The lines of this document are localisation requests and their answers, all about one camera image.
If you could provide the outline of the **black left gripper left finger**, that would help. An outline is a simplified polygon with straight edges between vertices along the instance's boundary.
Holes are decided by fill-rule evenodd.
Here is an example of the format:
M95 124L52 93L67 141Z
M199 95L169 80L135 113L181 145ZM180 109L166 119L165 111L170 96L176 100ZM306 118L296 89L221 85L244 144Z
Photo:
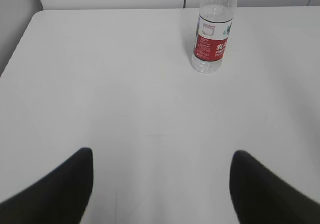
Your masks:
M41 180L0 204L1 223L80 223L92 195L94 155L81 148Z

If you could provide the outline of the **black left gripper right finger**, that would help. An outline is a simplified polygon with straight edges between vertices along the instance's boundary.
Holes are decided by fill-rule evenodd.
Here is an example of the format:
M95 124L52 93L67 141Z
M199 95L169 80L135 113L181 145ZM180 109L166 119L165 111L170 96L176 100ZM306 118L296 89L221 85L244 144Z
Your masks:
M229 178L240 223L319 223L319 203L308 198L244 150L234 153Z

